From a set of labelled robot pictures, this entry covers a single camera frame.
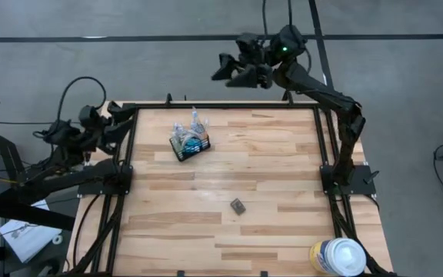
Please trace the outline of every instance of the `white lid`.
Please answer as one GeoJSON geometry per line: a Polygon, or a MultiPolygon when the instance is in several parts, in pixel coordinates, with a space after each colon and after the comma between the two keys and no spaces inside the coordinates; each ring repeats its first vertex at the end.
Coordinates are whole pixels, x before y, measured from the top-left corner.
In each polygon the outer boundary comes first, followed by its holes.
{"type": "Polygon", "coordinates": [[[338,275],[357,276],[365,270],[365,251],[353,239],[336,239],[329,250],[329,264],[338,275]]]}

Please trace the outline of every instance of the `small block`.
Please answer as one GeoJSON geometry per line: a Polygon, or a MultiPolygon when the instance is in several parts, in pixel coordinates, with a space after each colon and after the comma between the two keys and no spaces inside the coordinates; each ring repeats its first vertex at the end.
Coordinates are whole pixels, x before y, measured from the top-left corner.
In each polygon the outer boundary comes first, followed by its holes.
{"type": "Polygon", "coordinates": [[[230,206],[234,209],[237,215],[241,215],[245,212],[245,207],[240,200],[236,199],[230,203],[230,206]]]}

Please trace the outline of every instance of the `white paper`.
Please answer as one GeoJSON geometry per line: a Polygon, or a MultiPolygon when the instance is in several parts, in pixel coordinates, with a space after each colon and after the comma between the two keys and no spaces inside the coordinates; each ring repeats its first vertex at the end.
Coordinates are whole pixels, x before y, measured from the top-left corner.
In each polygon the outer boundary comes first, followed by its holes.
{"type": "MultiPolygon", "coordinates": [[[[49,210],[45,200],[36,202],[32,206],[38,206],[37,208],[49,210]]],[[[35,226],[28,222],[12,219],[0,227],[1,234],[7,232],[9,233],[3,235],[3,237],[12,247],[20,261],[25,263],[37,255],[37,253],[50,243],[55,236],[59,235],[61,229],[35,226]]]]}

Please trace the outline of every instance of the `wooden tabletop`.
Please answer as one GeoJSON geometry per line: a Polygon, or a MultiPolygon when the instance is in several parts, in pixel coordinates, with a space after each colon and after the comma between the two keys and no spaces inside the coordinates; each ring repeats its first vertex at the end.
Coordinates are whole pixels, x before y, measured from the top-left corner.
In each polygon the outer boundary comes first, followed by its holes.
{"type": "MultiPolygon", "coordinates": [[[[168,139],[174,122],[189,126],[190,110],[139,112],[134,180],[125,198],[114,275],[174,275],[178,270],[186,275],[322,275],[312,268],[308,252],[334,233],[321,190],[312,110],[199,109],[198,114],[209,119],[212,147],[179,162],[168,139]],[[231,209],[236,198],[247,209],[242,215],[231,209]]],[[[323,129],[331,153],[325,124],[323,129]]],[[[358,143],[354,160],[364,159],[358,143]]],[[[75,227],[91,199],[80,201],[75,227]]],[[[95,240],[102,203],[103,197],[85,220],[78,260],[95,240]]],[[[392,270],[377,208],[355,195],[351,206],[358,237],[379,265],[392,270]]],[[[108,241],[105,245],[101,269],[108,241]]]]}

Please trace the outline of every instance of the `black metal frame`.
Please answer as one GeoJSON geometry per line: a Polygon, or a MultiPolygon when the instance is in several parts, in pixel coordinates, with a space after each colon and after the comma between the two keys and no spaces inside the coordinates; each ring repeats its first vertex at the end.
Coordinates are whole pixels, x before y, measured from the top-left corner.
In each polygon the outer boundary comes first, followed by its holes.
{"type": "MultiPolygon", "coordinates": [[[[280,102],[272,102],[272,101],[261,101],[261,102],[187,102],[187,101],[178,101],[174,102],[172,101],[172,96],[170,94],[167,94],[167,99],[165,102],[159,102],[159,103],[138,103],[137,111],[134,115],[135,124],[132,127],[132,130],[130,131],[129,137],[128,137],[128,147],[126,150],[126,156],[125,156],[125,164],[130,165],[133,155],[133,145],[134,145],[134,137],[136,132],[136,125],[138,122],[138,115],[139,111],[142,109],[166,109],[166,108],[192,108],[192,106],[195,105],[196,108],[223,108],[223,109],[229,109],[229,108],[270,108],[270,109],[311,109],[314,113],[314,119],[315,119],[315,125],[317,130],[317,136],[318,136],[318,143],[319,143],[319,149],[321,153],[321,159],[322,159],[322,165],[329,165],[328,160],[328,153],[325,147],[325,137],[324,132],[322,130],[322,122],[321,122],[321,115],[320,110],[324,111],[325,118],[326,118],[326,124],[328,126],[329,130],[329,136],[331,138],[331,147],[332,147],[332,154],[335,157],[335,159],[338,157],[338,141],[335,134],[335,127],[332,121],[331,112],[325,107],[323,107],[321,104],[317,102],[295,102],[289,92],[285,92],[283,95],[283,98],[280,102]]],[[[331,217],[333,218],[333,228],[335,231],[335,237],[342,237],[342,231],[339,226],[339,224],[335,220],[334,214],[336,212],[339,212],[338,209],[338,202],[336,201],[335,195],[333,194],[327,194],[329,199],[329,205],[330,205],[330,211],[331,211],[331,217]]],[[[343,202],[343,209],[345,211],[345,218],[346,222],[348,223],[349,227],[353,231],[353,233],[356,234],[355,231],[355,222],[353,220],[353,214],[351,211],[351,203],[349,202],[349,198],[345,195],[342,195],[342,202],[343,202]]],[[[102,207],[102,217],[99,224],[99,230],[98,233],[100,234],[105,227],[105,223],[107,222],[108,218],[108,211],[110,210],[111,205],[111,196],[106,196],[104,205],[102,207]]],[[[120,195],[118,196],[118,205],[116,208],[119,208],[120,211],[123,209],[124,205],[124,196],[120,195]]],[[[117,250],[117,244],[118,244],[118,234],[119,229],[121,225],[121,216],[122,212],[119,213],[119,218],[117,219],[117,222],[115,223],[115,226],[112,231],[112,239],[111,243],[109,245],[109,252],[108,252],[108,258],[107,258],[107,267],[106,272],[112,273],[114,269],[114,261],[115,261],[115,253],[117,250]]],[[[98,266],[100,263],[100,251],[94,257],[93,264],[92,264],[92,272],[98,271],[98,266]]]]}

